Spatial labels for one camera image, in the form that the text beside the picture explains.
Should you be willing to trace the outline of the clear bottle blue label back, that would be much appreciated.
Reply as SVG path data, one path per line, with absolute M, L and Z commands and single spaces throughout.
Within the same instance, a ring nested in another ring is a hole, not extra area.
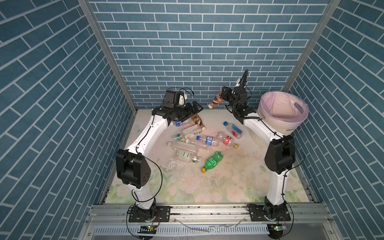
M 186 125 L 189 125 L 189 124 L 192 124 L 193 123 L 193 120 L 192 119 L 186 119 L 184 121 L 181 121 L 181 120 L 175 120 L 174 121 L 174 125 L 176 127 L 181 127 L 181 126 L 186 126 Z

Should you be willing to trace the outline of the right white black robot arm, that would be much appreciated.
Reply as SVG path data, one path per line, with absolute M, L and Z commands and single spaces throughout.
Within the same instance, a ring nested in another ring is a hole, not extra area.
M 256 110 L 248 106 L 247 91 L 244 87 L 222 87 L 221 98 L 229 103 L 234 117 L 267 144 L 265 164 L 270 171 L 270 180 L 265 198 L 265 211 L 282 211 L 287 204 L 286 178 L 296 161 L 294 139 L 274 131 Z

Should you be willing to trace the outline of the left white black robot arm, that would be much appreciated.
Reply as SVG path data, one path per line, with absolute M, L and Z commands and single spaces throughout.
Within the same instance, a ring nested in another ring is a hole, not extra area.
M 119 149 L 116 154 L 117 177 L 127 185 L 135 200 L 136 206 L 149 210 L 155 206 L 155 195 L 151 194 L 147 182 L 151 176 L 148 158 L 152 147 L 162 132 L 174 120 L 185 120 L 203 110 L 196 101 L 184 105 L 162 104 L 152 110 L 149 123 L 138 138 L 127 149 Z

